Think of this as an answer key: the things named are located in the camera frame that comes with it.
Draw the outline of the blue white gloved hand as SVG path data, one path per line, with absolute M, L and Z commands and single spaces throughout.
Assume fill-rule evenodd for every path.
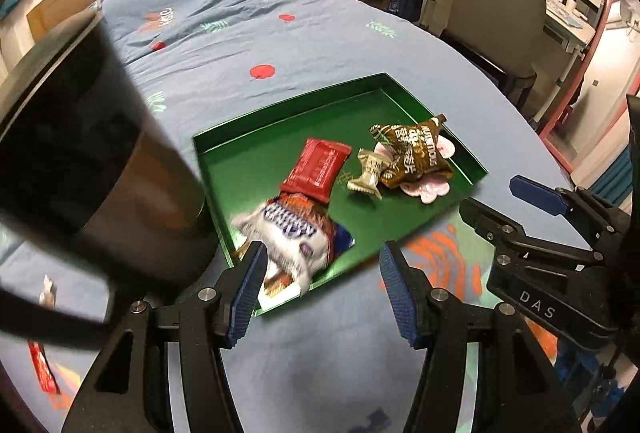
M 554 371 L 570 397 L 579 422 L 591 415 L 588 431 L 601 426 L 625 393 L 617 375 L 600 361 L 594 352 L 577 349 L 573 343 L 559 339 L 556 343 Z

